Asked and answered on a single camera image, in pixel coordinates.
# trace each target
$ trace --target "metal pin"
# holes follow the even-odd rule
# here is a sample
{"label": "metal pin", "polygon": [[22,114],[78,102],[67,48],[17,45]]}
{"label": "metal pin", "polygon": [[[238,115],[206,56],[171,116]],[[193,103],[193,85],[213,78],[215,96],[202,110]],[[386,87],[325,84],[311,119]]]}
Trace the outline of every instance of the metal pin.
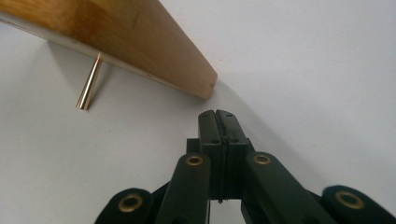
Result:
{"label": "metal pin", "polygon": [[91,69],[90,75],[87,78],[84,89],[79,96],[76,107],[82,110],[88,110],[93,94],[93,89],[95,87],[95,82],[99,74],[100,65],[102,64],[101,53],[99,52],[96,57],[95,63]]}

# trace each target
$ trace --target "white wall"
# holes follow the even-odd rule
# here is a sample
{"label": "white wall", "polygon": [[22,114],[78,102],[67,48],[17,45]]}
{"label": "white wall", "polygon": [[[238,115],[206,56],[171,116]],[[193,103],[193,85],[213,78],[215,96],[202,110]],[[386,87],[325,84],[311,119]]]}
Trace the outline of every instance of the white wall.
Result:
{"label": "white wall", "polygon": [[[394,1],[162,0],[219,73],[203,102],[0,24],[0,223],[93,223],[130,187],[171,178],[207,109],[315,193],[359,189],[396,215]],[[211,223],[242,223],[212,203]]]}

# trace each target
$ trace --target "screw hole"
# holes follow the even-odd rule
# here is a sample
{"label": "screw hole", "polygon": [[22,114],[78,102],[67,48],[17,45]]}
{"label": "screw hole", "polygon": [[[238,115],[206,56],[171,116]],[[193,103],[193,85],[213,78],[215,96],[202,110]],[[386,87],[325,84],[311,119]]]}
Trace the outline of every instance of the screw hole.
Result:
{"label": "screw hole", "polygon": [[264,155],[256,155],[255,157],[253,157],[253,160],[261,165],[266,165],[269,164],[271,162],[271,159],[267,156]]}
{"label": "screw hole", "polygon": [[121,212],[130,213],[142,206],[143,199],[138,194],[128,194],[119,202]]}
{"label": "screw hole", "polygon": [[339,203],[348,208],[362,209],[364,207],[364,202],[361,200],[360,197],[344,190],[336,192],[335,198]]}
{"label": "screw hole", "polygon": [[186,159],[186,163],[188,165],[200,165],[202,164],[202,162],[204,162],[204,160],[201,157],[197,156],[191,156]]}

